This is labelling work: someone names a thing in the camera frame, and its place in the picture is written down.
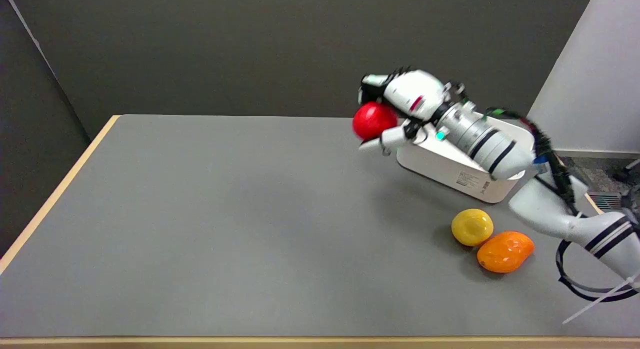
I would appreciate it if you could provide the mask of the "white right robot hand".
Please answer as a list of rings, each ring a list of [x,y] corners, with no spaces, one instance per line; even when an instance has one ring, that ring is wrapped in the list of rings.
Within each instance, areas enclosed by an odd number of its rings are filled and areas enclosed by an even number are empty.
[[[359,151],[380,149],[384,155],[416,141],[428,124],[436,124],[453,105],[450,88],[422,69],[398,68],[390,74],[366,74],[358,89],[359,105],[387,105],[400,119],[400,125],[363,140]]]

